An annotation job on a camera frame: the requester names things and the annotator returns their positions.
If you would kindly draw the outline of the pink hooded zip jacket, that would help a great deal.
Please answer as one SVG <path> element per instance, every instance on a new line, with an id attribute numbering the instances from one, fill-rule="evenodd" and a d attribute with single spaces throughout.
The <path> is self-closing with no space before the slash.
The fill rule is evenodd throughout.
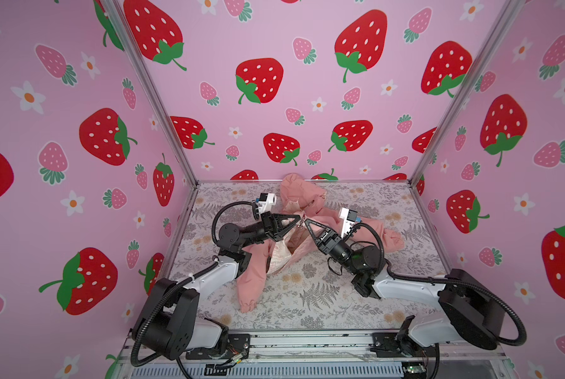
<path id="1" fill-rule="evenodd" d="M 282 211 L 297 214 L 304 220 L 315 220 L 340 232 L 343 222 L 338 211 L 325 206 L 326 195 L 324 188 L 305 181 L 301 176 L 287 175 L 280 187 Z M 248 313 L 255 309 L 269 273 L 288 268 L 316 250 L 314 241 L 302 224 L 293 227 L 281 242 L 268 240 L 246 247 L 251 259 L 247 270 L 237 279 L 240 311 Z"/>

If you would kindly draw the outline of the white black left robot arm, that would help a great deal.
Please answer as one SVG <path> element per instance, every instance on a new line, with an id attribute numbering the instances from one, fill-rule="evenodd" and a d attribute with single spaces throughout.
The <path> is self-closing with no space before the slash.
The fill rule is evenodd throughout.
<path id="1" fill-rule="evenodd" d="M 255 224 L 239 227 L 228 223 L 217 229 L 219 218 L 230 208 L 249 206 Z M 216 213 L 211 238 L 219 248 L 213 263 L 181 281 L 158 280 L 132 329 L 134 340 L 129 361 L 141 367 L 157 358 L 174 361 L 185 352 L 199 350 L 216 358 L 229 349 L 229 328 L 198 317 L 200 301 L 225 284 L 238 279 L 248 268 L 248 246 L 279 242 L 299 224 L 301 216 L 260 209 L 259 202 L 233 202 Z"/>

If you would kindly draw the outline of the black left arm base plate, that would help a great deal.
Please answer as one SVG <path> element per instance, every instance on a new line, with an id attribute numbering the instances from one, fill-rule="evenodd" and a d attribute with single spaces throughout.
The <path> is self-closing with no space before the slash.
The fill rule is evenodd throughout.
<path id="1" fill-rule="evenodd" d="M 215 347 L 204 349 L 206 359 L 236 362 L 249 356 L 251 335 L 248 333 L 231 333 L 222 337 Z"/>

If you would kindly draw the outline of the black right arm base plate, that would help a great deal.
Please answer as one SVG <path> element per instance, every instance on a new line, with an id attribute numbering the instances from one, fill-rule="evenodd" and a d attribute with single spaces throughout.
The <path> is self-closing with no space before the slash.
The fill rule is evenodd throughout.
<path id="1" fill-rule="evenodd" d="M 373 345 L 369 349 L 378 358 L 436 358 L 440 355 L 434 345 L 421 347 L 408 332 L 415 316 L 406 317 L 398 332 L 381 332 L 372 335 Z"/>

